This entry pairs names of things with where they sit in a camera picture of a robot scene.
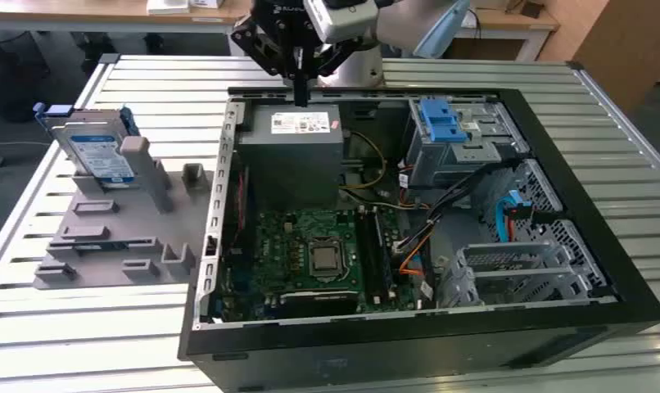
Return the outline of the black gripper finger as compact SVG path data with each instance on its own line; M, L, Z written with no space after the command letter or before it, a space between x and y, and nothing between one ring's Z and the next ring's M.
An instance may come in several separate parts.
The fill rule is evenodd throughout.
M329 76L364 43L362 37L350 38L330 44L318 54L318 38L308 38L301 46L301 106L308 106L309 88L318 76Z
M262 70L282 77L293 88L293 104L304 107L305 76L294 55L294 50L302 45L293 40L292 21L288 18L256 20L253 15L248 15L233 27L230 38Z

